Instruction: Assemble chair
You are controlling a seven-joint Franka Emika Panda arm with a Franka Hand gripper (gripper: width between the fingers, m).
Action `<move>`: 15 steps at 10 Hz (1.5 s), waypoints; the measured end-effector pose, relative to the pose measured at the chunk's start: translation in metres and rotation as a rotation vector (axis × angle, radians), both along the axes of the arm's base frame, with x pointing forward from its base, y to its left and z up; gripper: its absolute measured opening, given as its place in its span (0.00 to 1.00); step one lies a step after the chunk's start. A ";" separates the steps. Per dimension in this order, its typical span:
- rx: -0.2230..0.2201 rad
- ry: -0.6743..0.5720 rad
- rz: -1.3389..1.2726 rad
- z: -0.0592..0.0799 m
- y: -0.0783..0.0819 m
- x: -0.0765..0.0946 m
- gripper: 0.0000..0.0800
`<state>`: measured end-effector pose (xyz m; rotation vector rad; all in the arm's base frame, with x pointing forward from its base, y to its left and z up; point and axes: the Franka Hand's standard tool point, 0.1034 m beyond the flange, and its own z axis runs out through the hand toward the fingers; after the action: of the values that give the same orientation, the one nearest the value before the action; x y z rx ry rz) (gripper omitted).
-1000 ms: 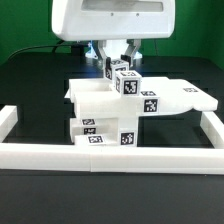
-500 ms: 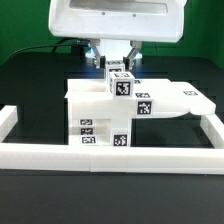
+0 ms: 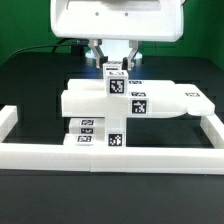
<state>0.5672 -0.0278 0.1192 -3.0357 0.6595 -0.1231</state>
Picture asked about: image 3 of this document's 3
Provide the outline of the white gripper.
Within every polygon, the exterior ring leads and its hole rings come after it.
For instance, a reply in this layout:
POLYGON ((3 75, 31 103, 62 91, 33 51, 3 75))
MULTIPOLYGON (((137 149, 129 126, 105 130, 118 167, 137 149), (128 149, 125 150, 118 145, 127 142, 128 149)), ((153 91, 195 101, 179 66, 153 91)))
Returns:
POLYGON ((57 37, 90 39, 96 67, 107 61, 101 39, 130 40, 122 69, 141 62, 140 41, 175 42, 183 34, 185 0, 51 0, 51 29, 57 37))

